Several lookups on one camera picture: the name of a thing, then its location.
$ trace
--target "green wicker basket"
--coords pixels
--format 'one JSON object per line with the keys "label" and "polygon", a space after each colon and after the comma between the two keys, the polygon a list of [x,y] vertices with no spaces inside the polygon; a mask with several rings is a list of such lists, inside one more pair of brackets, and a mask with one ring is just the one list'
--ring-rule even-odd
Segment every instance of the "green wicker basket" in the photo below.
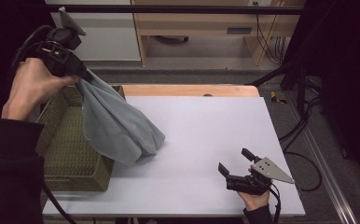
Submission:
{"label": "green wicker basket", "polygon": [[[125,99],[121,86],[113,88]],[[53,96],[37,122],[45,124],[36,151],[45,158],[45,180],[51,190],[107,190],[114,161],[85,140],[81,96],[75,87]]]}

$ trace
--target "human hand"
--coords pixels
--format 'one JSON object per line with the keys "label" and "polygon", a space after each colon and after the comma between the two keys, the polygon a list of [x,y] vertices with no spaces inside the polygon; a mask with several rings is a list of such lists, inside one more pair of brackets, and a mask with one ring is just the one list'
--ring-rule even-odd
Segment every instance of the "human hand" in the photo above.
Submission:
{"label": "human hand", "polygon": [[43,61],[28,58],[18,67],[11,92],[3,106],[2,119],[26,121],[34,108],[67,85],[74,84],[76,77],[55,77]]}
{"label": "human hand", "polygon": [[251,195],[238,191],[238,195],[241,196],[241,198],[243,199],[247,211],[253,211],[257,208],[267,205],[270,199],[270,192],[268,190],[261,195]]}

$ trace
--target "gray towel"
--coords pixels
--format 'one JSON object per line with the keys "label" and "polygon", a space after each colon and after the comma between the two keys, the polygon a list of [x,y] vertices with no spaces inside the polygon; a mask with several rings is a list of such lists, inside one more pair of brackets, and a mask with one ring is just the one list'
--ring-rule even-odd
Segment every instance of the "gray towel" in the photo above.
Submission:
{"label": "gray towel", "polygon": [[132,165],[157,154],[165,135],[138,109],[129,105],[91,70],[90,83],[79,79],[84,136],[100,154]]}

